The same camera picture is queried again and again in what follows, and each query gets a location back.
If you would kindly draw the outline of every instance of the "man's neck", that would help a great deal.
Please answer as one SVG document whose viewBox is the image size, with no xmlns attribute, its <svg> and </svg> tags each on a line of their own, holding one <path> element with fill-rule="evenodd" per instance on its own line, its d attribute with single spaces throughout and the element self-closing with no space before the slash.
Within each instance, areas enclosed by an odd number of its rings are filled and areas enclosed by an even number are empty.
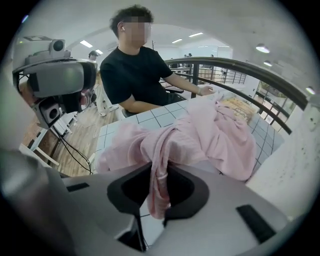
<svg viewBox="0 0 320 256">
<path fill-rule="evenodd" d="M 118 49 L 128 55 L 138 55 L 140 52 L 140 47 L 136 48 L 126 42 L 119 42 Z"/>
</svg>

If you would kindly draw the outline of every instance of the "man's ear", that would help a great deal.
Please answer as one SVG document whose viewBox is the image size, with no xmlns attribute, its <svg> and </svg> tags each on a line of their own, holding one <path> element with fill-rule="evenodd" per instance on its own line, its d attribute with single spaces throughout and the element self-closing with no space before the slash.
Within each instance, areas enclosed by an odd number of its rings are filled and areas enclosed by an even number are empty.
<svg viewBox="0 0 320 256">
<path fill-rule="evenodd" d="M 123 21 L 120 21 L 117 27 L 119 31 L 125 31 L 125 23 Z"/>
</svg>

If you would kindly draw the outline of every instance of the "folded garment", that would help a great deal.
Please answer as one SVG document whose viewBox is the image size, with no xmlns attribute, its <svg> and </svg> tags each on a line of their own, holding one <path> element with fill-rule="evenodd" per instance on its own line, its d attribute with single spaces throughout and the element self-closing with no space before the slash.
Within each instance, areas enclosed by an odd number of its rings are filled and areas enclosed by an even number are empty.
<svg viewBox="0 0 320 256">
<path fill-rule="evenodd" d="M 186 110 L 172 126 L 152 131 L 124 122 L 98 159 L 99 173 L 152 162 L 147 205 L 157 219 L 164 217 L 170 203 L 168 161 L 191 165 L 209 160 L 224 175 L 239 181 L 248 179 L 254 168 L 255 139 L 231 109 L 201 98 Z"/>
</svg>

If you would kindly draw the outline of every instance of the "pink cloth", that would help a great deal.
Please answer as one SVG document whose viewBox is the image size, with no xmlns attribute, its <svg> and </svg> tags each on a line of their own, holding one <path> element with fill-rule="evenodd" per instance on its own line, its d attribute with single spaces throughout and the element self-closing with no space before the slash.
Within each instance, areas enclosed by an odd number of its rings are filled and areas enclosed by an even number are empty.
<svg viewBox="0 0 320 256">
<path fill-rule="evenodd" d="M 170 203 L 168 161 L 191 165 L 209 160 L 224 175 L 244 181 L 252 173 L 255 155 L 256 142 L 246 122 L 233 110 L 202 98 L 173 126 L 149 131 L 124 122 L 98 159 L 97 171 L 152 162 L 147 205 L 153 217 L 162 219 Z"/>
</svg>

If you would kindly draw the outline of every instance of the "man's left arm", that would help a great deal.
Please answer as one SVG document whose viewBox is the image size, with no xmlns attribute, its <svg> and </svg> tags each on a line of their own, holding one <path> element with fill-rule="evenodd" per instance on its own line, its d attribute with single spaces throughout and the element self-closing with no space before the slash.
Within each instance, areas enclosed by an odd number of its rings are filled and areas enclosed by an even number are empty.
<svg viewBox="0 0 320 256">
<path fill-rule="evenodd" d="M 214 93 L 213 88 L 211 86 L 198 87 L 193 83 L 189 82 L 188 80 L 182 78 L 181 76 L 176 75 L 175 73 L 163 79 L 172 86 L 178 87 L 182 90 L 185 90 L 200 96 Z"/>
</svg>

